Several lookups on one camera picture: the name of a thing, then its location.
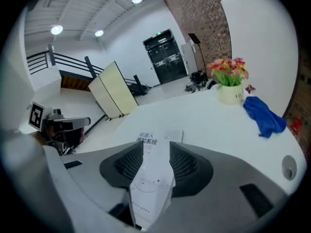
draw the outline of white ceiling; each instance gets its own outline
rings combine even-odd
[[[103,30],[105,37],[116,24],[134,11],[155,0],[39,0],[31,12],[27,12],[25,44],[57,40],[95,39],[95,32]],[[51,28],[62,25],[64,30],[57,37]]]

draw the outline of black slot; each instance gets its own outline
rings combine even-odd
[[[240,186],[241,191],[246,197],[247,201],[255,211],[256,215],[262,217],[267,212],[269,212],[273,205],[268,200],[268,198],[258,189],[254,184],[246,184]]]
[[[72,162],[65,163],[64,165],[65,165],[66,169],[69,169],[69,168],[72,168],[72,167],[75,167],[75,166],[82,165],[82,162],[80,162],[80,161],[72,161]]]
[[[131,210],[128,205],[117,204],[111,209],[111,211],[109,211],[109,214],[128,225],[135,226],[132,219]]]

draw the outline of flower pot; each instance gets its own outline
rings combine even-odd
[[[244,95],[242,84],[236,86],[220,85],[217,92],[219,101],[224,104],[240,104]]]

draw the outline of black door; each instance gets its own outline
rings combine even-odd
[[[186,69],[178,45],[170,30],[144,42],[160,83],[186,77]]]
[[[149,55],[153,62],[155,72],[159,78],[160,83],[167,83],[172,81],[168,63],[163,56],[160,46],[156,46],[153,49],[150,49]]]

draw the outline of folding screen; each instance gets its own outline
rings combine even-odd
[[[116,64],[111,63],[99,75],[112,100],[123,114],[131,113],[137,106],[137,102],[130,92],[124,78]]]
[[[115,118],[122,114],[99,77],[94,79],[88,87],[108,117]]]

